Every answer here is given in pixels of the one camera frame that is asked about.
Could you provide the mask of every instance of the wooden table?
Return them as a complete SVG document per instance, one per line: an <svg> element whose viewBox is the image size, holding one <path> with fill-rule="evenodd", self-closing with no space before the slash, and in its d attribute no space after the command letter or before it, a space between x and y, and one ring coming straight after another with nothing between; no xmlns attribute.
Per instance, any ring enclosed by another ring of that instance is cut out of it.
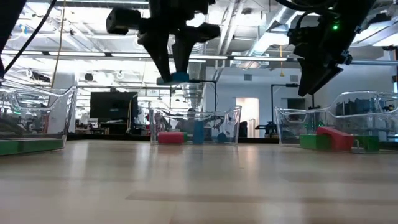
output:
<svg viewBox="0 0 398 224"><path fill-rule="evenodd" d="M398 223L398 156L71 141L0 157L0 223Z"/></svg>

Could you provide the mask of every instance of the doorway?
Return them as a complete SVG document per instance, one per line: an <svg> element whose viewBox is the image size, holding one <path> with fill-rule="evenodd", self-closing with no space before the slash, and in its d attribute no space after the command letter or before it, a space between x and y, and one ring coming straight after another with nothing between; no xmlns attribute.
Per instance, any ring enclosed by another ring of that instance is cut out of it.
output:
<svg viewBox="0 0 398 224"><path fill-rule="evenodd" d="M242 106L241 122L248 123L248 138L258 138L255 128L260 122L260 102L258 98L237 98L236 105Z"/></svg>

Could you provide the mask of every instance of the ceiling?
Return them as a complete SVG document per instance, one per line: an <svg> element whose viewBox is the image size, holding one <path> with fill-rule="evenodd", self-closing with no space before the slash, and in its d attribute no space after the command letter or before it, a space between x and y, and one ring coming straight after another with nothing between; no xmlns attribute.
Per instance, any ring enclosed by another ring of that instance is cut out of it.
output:
<svg viewBox="0 0 398 224"><path fill-rule="evenodd" d="M396 15L396 8L392 5L392 0L382 0L380 2L375 8L376 12L387 11L393 16ZM125 36L110 35L107 34L105 25L109 12L116 6L136 8L140 10L143 17L149 17L148 5L144 0L66 0L65 4L61 51L146 53L144 48L137 43L136 31L131 30ZM48 6L49 0L28 0L7 43L6 50L19 50L22 47L35 27L37 27L41 16L45 14ZM27 50L58 51L60 47L62 6L63 1L58 1L49 19ZM280 8L281 6L274 0L216 1L215 5L210 6L207 16L198 14L194 20L188 22L188 25L198 26L207 21L210 24L220 25L225 35L221 36L223 38L216 38L205 45L198 45L193 54L245 55L259 42L259 39L264 35L263 28L272 22L273 17ZM299 16L300 14L295 13L288 25L295 24ZM316 15L308 16L304 19L303 24L310 26L316 22L316 19ZM377 34L380 30L388 30L388 34L394 34L398 32L395 22L382 28L372 27L372 30L375 31L371 34ZM366 42L366 37L363 40L358 40L356 45L350 49L353 57L355 59L376 59L381 57L383 55L382 49L373 47L372 44L382 38L374 39L373 42ZM173 37L170 37L170 46L173 41ZM268 41L268 47L265 48L265 52L262 52L263 54L275 57L280 57L281 55L283 57L294 57L292 54L294 48L286 44L286 38L283 40L277 40L277 38L276 40L269 39ZM6 65L11 61L12 57L12 55L2 55ZM34 71L51 79L54 73L55 59L55 55L47 55L46 57L24 55L16 62L7 77L25 84L48 84L35 80L30 74L31 71ZM201 63L206 67L214 66L212 62L204 62L206 61L192 60L191 67L197 67ZM285 63L283 67L285 69L299 68L299 65L297 63ZM267 70L275 71L275 77L270 79L270 82L274 83L277 79L281 79L280 72L278 72L280 68L280 62L270 62L268 64ZM73 70L78 74L80 86L115 85L120 88L126 88L127 91L130 88L134 90L134 88L139 89L143 86L156 87L156 78L160 77L154 63L145 58L113 60L103 57L90 57L90 59L60 57L58 69ZM173 63L170 63L170 69L171 71L175 70ZM239 70L234 65L228 69ZM93 74L94 80L92 82L85 80L87 73ZM195 73L197 77L200 77L200 69L196 69ZM224 80L223 74L225 73L226 71L221 74L220 80Z"/></svg>

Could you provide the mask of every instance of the red block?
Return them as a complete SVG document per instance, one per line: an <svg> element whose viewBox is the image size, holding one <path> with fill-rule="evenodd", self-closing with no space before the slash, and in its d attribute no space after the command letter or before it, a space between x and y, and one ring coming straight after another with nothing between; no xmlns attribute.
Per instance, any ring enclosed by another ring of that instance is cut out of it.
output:
<svg viewBox="0 0 398 224"><path fill-rule="evenodd" d="M157 138L160 144L183 144L184 133L182 132L161 132Z"/></svg>
<svg viewBox="0 0 398 224"><path fill-rule="evenodd" d="M331 127L319 127L317 134L327 134L331 137L331 148L337 151L351 151L354 146L354 136Z"/></svg>

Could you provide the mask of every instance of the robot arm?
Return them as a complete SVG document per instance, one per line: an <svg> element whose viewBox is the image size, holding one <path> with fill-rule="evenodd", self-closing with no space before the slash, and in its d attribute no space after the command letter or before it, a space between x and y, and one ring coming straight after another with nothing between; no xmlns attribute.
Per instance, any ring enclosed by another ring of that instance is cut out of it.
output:
<svg viewBox="0 0 398 224"><path fill-rule="evenodd" d="M0 3L0 55L24 8L26 0L1 0ZM4 77L4 65L0 58L0 78Z"/></svg>
<svg viewBox="0 0 398 224"><path fill-rule="evenodd" d="M343 71L339 64L349 65L352 56L348 48L376 0L276 0L278 3L305 13L293 29L289 29L289 44L295 46L302 76L298 94L313 95L333 77ZM316 12L319 25L301 27L307 15Z"/></svg>
<svg viewBox="0 0 398 224"><path fill-rule="evenodd" d="M108 33L120 35L126 35L129 29L138 30L138 44L148 51L163 83L169 85L175 81L169 68L169 35L175 36L172 51L176 71L186 74L193 45L220 35L218 25L186 25L195 17L195 13L208 14L208 6L212 4L215 4L214 0L149 0L150 18L142 18L138 10L114 8L106 20L106 28Z"/></svg>

